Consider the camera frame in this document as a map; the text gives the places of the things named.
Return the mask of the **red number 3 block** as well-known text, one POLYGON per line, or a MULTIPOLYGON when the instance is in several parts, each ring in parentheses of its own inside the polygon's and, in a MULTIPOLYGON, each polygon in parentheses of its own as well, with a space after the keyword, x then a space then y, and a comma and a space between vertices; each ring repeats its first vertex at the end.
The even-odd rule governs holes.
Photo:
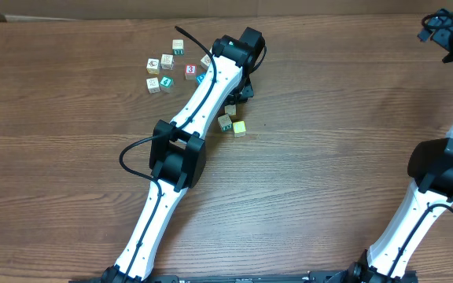
POLYGON ((197 76, 197 66, 195 64, 187 64, 185 66, 184 74, 186 80, 195 80, 197 76))

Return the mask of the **white block red drawing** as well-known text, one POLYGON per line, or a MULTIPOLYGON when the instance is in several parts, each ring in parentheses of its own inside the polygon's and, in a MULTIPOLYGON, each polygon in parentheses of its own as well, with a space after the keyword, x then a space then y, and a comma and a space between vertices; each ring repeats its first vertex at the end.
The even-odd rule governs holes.
POLYGON ((229 131, 233 128, 233 123, 228 114, 219 116, 218 123, 219 123, 219 126, 220 126, 222 132, 229 131))

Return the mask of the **white-top green-sided block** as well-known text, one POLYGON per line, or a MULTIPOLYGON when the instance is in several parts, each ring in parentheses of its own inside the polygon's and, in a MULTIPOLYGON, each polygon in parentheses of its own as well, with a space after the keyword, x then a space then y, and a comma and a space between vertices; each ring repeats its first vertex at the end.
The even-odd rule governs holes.
POLYGON ((234 136, 236 138, 242 137, 246 135, 246 126, 244 121, 237 121, 232 124, 234 136))

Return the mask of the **yellow-framed blue picture block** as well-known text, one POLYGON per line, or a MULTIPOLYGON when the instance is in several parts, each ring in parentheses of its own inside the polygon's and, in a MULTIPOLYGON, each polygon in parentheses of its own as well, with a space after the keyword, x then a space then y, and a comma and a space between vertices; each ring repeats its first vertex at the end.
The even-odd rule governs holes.
POLYGON ((224 106, 224 112, 228 116, 236 116, 237 115, 237 108, 236 105, 225 105, 224 106))

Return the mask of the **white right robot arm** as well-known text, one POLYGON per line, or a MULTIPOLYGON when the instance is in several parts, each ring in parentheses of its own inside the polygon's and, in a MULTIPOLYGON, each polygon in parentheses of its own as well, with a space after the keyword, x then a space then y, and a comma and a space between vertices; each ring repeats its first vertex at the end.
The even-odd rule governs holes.
MULTIPOLYGON (((418 38, 432 40, 453 62, 453 12, 439 9, 422 18, 418 38)), ((404 199, 379 239, 332 282, 414 282, 407 264, 434 222, 453 205, 453 125, 445 138, 419 143, 407 173, 412 178, 404 199)))

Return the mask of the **plain wooden picture block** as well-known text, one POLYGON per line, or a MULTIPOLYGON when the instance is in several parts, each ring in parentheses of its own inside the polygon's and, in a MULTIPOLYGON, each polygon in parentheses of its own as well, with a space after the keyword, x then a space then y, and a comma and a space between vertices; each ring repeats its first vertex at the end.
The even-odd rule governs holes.
POLYGON ((201 58, 201 67, 202 67, 204 70, 208 70, 210 64, 211 64, 211 59, 210 59, 209 55, 204 55, 204 56, 201 58))

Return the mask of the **blue-top wooden block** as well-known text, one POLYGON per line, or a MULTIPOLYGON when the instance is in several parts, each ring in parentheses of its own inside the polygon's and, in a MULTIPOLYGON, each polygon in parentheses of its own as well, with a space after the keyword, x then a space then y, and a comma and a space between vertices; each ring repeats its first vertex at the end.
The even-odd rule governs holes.
POLYGON ((202 84, 202 82, 204 81, 205 76, 206 76, 206 74, 202 73, 202 74, 200 74, 200 75, 198 75, 196 77, 197 85, 201 85, 202 84))

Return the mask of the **green letter R block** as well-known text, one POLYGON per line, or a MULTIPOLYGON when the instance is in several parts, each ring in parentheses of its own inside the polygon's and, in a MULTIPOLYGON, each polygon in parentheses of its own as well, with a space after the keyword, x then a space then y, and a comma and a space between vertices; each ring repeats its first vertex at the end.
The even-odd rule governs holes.
POLYGON ((172 51, 175 56, 184 55, 184 41, 182 39, 172 40, 172 51))

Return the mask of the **leaf picture wooden block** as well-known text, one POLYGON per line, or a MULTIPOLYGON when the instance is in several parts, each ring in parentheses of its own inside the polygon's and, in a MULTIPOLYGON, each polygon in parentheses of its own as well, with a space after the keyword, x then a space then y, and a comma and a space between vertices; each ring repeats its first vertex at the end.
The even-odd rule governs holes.
POLYGON ((171 54, 163 54, 160 59, 162 69, 172 70, 174 68, 174 56, 171 54))

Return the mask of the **green number 4 block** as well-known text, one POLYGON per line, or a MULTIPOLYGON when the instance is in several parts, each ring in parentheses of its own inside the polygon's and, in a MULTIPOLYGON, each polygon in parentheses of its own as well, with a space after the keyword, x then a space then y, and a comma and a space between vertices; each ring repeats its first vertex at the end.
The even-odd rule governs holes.
POLYGON ((174 80, 171 77, 163 76, 160 80, 160 88, 166 93, 171 93, 174 80))

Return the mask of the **yellow-sided boot picture block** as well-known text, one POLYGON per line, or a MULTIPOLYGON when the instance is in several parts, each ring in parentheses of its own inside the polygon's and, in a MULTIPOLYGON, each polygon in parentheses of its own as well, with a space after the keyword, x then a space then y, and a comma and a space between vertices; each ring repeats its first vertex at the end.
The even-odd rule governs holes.
POLYGON ((149 74, 160 74, 160 61, 156 58, 149 58, 146 65, 146 70, 149 74))

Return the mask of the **butterfly picture wooden block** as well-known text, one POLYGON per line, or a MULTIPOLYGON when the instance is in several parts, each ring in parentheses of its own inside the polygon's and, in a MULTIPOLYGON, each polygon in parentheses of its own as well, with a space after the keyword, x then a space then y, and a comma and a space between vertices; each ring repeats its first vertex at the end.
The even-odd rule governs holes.
POLYGON ((161 92, 160 82, 157 77, 147 79, 146 85, 150 94, 161 92))

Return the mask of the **cardboard back panel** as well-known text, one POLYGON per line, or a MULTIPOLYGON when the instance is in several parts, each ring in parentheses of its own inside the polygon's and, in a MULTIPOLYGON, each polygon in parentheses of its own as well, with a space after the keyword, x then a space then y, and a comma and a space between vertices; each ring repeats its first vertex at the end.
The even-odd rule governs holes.
POLYGON ((453 0, 0 0, 0 21, 271 17, 453 10, 453 0))

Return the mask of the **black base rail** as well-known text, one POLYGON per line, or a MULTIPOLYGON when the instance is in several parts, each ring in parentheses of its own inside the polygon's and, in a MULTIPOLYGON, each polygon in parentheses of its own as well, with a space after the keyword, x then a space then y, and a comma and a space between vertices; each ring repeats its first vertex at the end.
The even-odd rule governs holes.
POLYGON ((209 276, 209 277, 178 277, 177 275, 149 276, 142 280, 140 277, 125 277, 118 270, 108 268, 100 277, 73 280, 71 283, 325 283, 347 282, 347 271, 312 271, 300 275, 264 275, 264 276, 209 276))

